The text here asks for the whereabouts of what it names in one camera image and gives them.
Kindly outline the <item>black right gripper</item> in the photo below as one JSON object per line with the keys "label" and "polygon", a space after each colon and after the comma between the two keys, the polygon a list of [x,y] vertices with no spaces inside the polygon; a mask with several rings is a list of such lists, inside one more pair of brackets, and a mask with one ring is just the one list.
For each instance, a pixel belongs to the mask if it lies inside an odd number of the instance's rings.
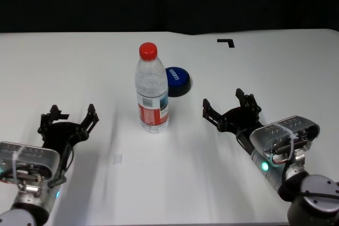
{"label": "black right gripper", "polygon": [[262,111],[258,106],[253,94],[246,95],[240,88],[236,89],[236,97],[240,107],[234,108],[221,115],[215,111],[210,102],[205,98],[202,106],[202,117],[214,125],[220,132],[237,134],[241,130],[252,132],[261,128],[259,113]]}

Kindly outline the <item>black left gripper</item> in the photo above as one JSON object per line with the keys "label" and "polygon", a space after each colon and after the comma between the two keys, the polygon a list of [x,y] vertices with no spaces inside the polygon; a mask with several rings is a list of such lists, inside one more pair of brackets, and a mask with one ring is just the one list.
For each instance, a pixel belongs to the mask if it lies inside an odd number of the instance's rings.
{"label": "black left gripper", "polygon": [[60,154],[60,158],[68,158],[70,155],[69,139],[77,134],[78,141],[86,141],[89,134],[99,121],[96,109],[90,104],[84,120],[80,123],[56,122],[60,120],[61,110],[53,105],[49,113],[42,114],[38,133],[42,136],[43,148],[51,149]]}

